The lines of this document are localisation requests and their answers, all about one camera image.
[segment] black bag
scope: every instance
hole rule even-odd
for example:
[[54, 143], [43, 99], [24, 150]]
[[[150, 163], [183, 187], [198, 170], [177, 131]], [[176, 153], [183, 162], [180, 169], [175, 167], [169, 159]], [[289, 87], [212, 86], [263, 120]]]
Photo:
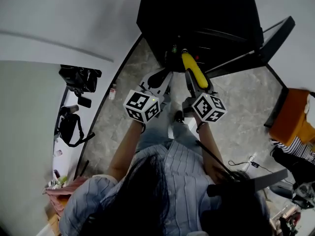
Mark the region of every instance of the black bag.
[[96, 69], [61, 65], [59, 74], [65, 80], [69, 90], [80, 98], [78, 104], [90, 108], [91, 100], [83, 98], [81, 95], [84, 92], [95, 92], [97, 78], [102, 76], [102, 72]]
[[[75, 125], [78, 122], [78, 128], [80, 131], [80, 139], [75, 144], [70, 144]], [[62, 120], [59, 124], [58, 132], [60, 137], [69, 147], [77, 147], [79, 144], [84, 143], [95, 136], [95, 133], [92, 132], [87, 138], [84, 138], [84, 133], [81, 127], [80, 117], [77, 114], [68, 114], [66, 116], [62, 116]]]

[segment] blue striped shirt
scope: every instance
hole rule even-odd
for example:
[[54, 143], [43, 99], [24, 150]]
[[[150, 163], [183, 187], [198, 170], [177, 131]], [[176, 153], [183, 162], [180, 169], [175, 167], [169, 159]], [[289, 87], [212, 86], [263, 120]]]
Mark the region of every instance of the blue striped shirt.
[[[170, 198], [166, 234], [186, 236], [201, 231], [201, 213], [220, 205], [220, 197], [209, 198], [206, 193], [207, 186], [213, 181], [203, 170], [202, 156], [172, 140], [169, 145], [154, 145], [138, 152], [134, 160], [156, 153], [164, 163]], [[96, 212], [107, 197], [116, 193], [121, 183], [111, 176], [98, 175], [81, 185], [69, 199], [60, 219], [62, 235], [79, 235], [89, 215]]]

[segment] gray tile floor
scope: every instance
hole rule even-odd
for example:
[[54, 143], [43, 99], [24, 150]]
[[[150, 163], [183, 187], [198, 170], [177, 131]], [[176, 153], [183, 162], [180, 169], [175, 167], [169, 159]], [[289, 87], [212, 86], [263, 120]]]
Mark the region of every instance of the gray tile floor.
[[[97, 118], [95, 137], [88, 141], [80, 165], [82, 168], [86, 160], [90, 161], [85, 175], [101, 174], [107, 169], [131, 123], [124, 112], [123, 102], [129, 90], [135, 89], [145, 74], [157, 68], [159, 65], [152, 51], [142, 39], [116, 80], [115, 100], [107, 99]], [[268, 130], [263, 126], [282, 89], [274, 76], [267, 68], [261, 67], [211, 81], [218, 97], [228, 109], [228, 113], [219, 122], [210, 126], [225, 164], [229, 160], [235, 163], [246, 162], [253, 155], [255, 162], [270, 171], [282, 169], [269, 155], [272, 146]], [[174, 74], [171, 88], [172, 100], [179, 106], [189, 95], [183, 74]], [[246, 169], [246, 166], [247, 164], [232, 169]], [[247, 172], [253, 177], [268, 173], [252, 166]], [[278, 209], [284, 202], [285, 200], [278, 201]]]

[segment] shoe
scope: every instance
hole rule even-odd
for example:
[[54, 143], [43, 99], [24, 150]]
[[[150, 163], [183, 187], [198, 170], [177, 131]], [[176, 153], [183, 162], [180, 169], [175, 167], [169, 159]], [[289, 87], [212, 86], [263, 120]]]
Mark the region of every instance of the shoe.
[[180, 122], [180, 123], [184, 123], [184, 115], [183, 115], [183, 111], [177, 111], [175, 116], [174, 116], [174, 121]]

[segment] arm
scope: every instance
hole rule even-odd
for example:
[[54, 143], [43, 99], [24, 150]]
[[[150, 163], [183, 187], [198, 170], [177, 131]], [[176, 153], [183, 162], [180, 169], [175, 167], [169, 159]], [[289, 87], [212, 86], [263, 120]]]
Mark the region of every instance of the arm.
[[117, 181], [122, 180], [128, 172], [142, 128], [142, 124], [134, 120], [113, 156], [107, 174]]
[[[193, 115], [196, 119], [197, 125], [199, 125], [201, 123], [199, 116], [196, 113]], [[222, 156], [207, 123], [199, 128], [199, 138], [201, 143], [223, 163]], [[221, 175], [218, 173], [217, 169], [222, 169], [224, 171], [224, 168], [204, 150], [202, 150], [202, 158], [206, 174], [211, 177], [215, 184], [220, 183]]]

